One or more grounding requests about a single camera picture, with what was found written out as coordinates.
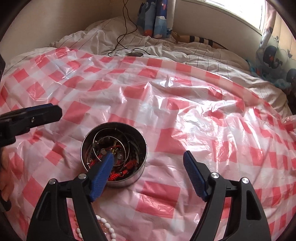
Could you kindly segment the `person left hand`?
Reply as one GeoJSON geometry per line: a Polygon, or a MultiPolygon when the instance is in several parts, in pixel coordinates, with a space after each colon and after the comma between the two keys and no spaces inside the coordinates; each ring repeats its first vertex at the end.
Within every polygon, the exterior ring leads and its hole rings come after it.
{"type": "Polygon", "coordinates": [[[14,190],[11,161],[6,148],[1,148],[1,197],[7,202],[14,190]]]}

